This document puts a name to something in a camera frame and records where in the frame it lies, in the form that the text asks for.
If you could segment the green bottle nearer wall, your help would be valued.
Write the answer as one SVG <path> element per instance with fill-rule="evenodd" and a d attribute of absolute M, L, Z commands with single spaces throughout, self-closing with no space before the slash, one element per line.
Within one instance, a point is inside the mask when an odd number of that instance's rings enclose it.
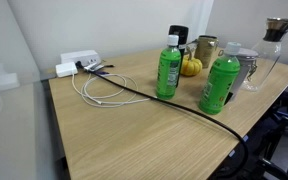
<path fill-rule="evenodd" d="M 181 60 L 178 40 L 178 35 L 169 35 L 167 47 L 160 54 L 156 85 L 156 96 L 159 99 L 168 100 L 175 95 Z"/>

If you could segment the green bottle near table edge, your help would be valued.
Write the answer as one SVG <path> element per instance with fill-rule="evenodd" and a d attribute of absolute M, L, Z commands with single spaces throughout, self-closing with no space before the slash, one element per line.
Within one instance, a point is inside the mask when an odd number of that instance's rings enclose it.
<path fill-rule="evenodd" d="M 212 64 L 198 107 L 205 113 L 218 114 L 240 71 L 237 59 L 241 44 L 228 42 L 223 54 Z"/>

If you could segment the white power strip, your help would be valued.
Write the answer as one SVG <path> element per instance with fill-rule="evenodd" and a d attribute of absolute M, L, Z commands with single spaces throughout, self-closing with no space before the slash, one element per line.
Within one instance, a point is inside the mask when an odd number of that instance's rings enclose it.
<path fill-rule="evenodd" d="M 62 64 L 69 62 L 77 63 L 78 61 L 80 61 L 83 66 L 87 66 L 93 63 L 101 63 L 101 58 L 99 54 L 94 50 L 63 53 L 60 55 L 60 59 Z"/>

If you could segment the white clip-top canister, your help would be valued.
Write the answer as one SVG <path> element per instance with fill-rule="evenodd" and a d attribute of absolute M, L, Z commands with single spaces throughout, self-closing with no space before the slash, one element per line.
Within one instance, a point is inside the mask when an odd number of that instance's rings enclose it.
<path fill-rule="evenodd" d="M 239 63 L 240 63 L 240 71 L 230 89 L 230 92 L 229 92 L 230 101 L 233 101 L 235 97 L 237 96 L 237 93 L 240 87 L 242 86 L 242 83 L 244 82 L 246 76 L 250 72 L 251 66 L 253 65 L 257 57 L 258 57 L 258 53 L 254 50 L 245 49 L 245 48 L 241 48 L 239 50 L 237 59 L 239 60 Z"/>

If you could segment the glass carafe with steel funnel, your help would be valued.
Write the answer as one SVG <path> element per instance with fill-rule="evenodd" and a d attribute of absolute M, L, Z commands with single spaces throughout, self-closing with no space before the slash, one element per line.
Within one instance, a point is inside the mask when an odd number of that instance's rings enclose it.
<path fill-rule="evenodd" d="M 242 84 L 243 89 L 258 91 L 262 87 L 280 58 L 282 40 L 287 33 L 287 18 L 273 17 L 266 20 L 265 36 L 252 47 L 257 57 Z"/>

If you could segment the small yellow pumpkin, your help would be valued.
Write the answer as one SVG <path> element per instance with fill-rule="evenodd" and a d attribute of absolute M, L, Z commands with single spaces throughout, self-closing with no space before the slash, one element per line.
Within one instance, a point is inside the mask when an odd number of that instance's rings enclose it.
<path fill-rule="evenodd" d="M 195 76 L 201 72 L 203 68 L 202 62 L 188 53 L 183 57 L 180 74 L 184 76 Z"/>

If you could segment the gold metal cup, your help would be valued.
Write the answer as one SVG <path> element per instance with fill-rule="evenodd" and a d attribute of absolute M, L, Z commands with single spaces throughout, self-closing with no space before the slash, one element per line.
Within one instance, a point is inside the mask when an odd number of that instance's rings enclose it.
<path fill-rule="evenodd" d="M 211 35 L 200 35 L 197 39 L 197 48 L 194 57 L 202 62 L 202 66 L 207 68 L 210 64 L 213 53 L 218 46 L 218 38 Z"/>

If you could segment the white power adapter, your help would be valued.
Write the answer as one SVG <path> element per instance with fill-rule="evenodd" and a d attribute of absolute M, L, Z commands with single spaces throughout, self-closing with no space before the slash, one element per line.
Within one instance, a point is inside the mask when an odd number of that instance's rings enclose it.
<path fill-rule="evenodd" d="M 59 64 L 55 66 L 56 75 L 61 77 L 71 76 L 78 73 L 74 62 Z"/>

